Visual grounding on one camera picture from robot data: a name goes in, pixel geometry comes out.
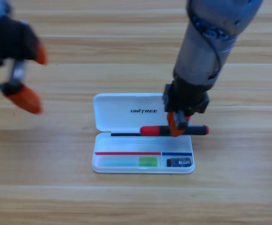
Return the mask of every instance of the cable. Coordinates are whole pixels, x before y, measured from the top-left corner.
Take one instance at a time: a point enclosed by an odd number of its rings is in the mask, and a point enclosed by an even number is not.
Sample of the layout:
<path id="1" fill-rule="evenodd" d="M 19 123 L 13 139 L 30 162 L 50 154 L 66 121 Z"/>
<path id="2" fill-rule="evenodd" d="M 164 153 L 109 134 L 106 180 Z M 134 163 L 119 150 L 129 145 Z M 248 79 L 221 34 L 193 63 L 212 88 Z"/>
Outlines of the cable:
<path id="1" fill-rule="evenodd" d="M 210 76 L 209 79 L 213 79 L 215 78 L 218 73 L 221 71 L 221 59 L 219 57 L 219 54 L 218 54 L 218 51 L 217 49 L 215 48 L 215 46 L 213 45 L 213 43 L 210 41 L 210 39 L 208 39 L 207 37 L 204 36 L 202 30 L 200 30 L 196 23 L 194 22 L 194 17 L 197 18 L 197 16 L 195 16 L 194 12 L 193 12 L 193 9 L 192 9 L 192 3 L 193 3 L 193 0 L 190 0 L 189 1 L 189 6 L 188 6 L 188 16 L 189 16 L 189 19 L 190 21 L 192 22 L 193 26 L 195 27 L 195 29 L 198 31 L 198 33 L 201 35 L 201 37 L 209 44 L 210 48 L 214 51 L 215 53 L 215 56 L 216 56 L 216 59 L 217 59 L 217 62 L 218 62 L 218 70 L 217 72 L 214 73 L 214 75 Z"/>

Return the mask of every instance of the table surface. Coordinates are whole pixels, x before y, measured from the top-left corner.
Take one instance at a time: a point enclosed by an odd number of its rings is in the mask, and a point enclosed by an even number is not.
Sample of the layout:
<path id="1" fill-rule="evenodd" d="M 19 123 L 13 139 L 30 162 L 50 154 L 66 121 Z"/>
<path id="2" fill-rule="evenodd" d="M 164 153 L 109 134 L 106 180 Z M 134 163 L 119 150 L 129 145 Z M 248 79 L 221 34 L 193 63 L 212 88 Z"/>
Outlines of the table surface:
<path id="1" fill-rule="evenodd" d="M 0 225 L 272 225 L 272 0 L 238 39 L 192 137 L 188 175 L 98 174 L 92 99 L 162 92 L 188 22 L 184 0 L 13 0 L 45 42 L 29 64 L 44 103 L 0 95 Z M 0 82 L 7 68 L 0 68 Z"/>

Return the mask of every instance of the red stripe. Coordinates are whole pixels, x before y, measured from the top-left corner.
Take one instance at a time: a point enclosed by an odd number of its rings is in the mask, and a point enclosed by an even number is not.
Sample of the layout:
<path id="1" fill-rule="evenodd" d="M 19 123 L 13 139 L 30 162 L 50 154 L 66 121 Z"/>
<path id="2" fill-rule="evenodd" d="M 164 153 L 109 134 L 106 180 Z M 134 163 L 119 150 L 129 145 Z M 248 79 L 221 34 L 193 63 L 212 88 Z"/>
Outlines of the red stripe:
<path id="1" fill-rule="evenodd" d="M 160 152 L 96 152 L 96 155 L 161 155 Z"/>

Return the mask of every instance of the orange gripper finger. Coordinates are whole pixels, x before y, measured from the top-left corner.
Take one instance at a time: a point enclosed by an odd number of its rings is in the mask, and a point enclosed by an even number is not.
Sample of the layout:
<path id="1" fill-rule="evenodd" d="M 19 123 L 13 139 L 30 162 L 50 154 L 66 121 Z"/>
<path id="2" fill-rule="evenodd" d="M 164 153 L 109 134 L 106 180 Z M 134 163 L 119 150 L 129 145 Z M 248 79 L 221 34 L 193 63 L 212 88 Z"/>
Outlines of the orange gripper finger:
<path id="1" fill-rule="evenodd" d="M 185 118 L 186 118 L 186 121 L 188 123 L 191 117 L 190 116 L 186 116 Z M 184 130 L 177 129 L 176 122 L 174 120 L 174 114 L 173 114 L 173 112 L 169 112 L 167 114 L 167 121 L 168 121 L 168 124 L 169 124 L 170 134 L 173 137 L 178 137 L 178 136 L 180 136 L 180 135 L 182 135 L 184 133 Z"/>
<path id="2" fill-rule="evenodd" d="M 39 96 L 29 87 L 24 86 L 22 90 L 14 95 L 6 96 L 16 106 L 32 114 L 42 112 L 41 100 Z"/>
<path id="3" fill-rule="evenodd" d="M 35 59 L 35 62 L 41 65 L 47 64 L 47 55 L 46 55 L 45 47 L 42 43 L 38 44 L 37 58 Z"/>

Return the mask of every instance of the case lid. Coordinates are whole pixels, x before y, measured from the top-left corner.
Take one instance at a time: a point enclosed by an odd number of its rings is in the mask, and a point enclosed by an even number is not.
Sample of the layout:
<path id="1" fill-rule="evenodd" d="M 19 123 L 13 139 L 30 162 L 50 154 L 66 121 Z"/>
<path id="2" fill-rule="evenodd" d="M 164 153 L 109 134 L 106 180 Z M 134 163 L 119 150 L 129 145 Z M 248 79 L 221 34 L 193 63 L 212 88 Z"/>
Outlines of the case lid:
<path id="1" fill-rule="evenodd" d="M 162 93 L 107 93 L 93 99 L 96 128 L 139 132 L 142 126 L 168 125 Z"/>

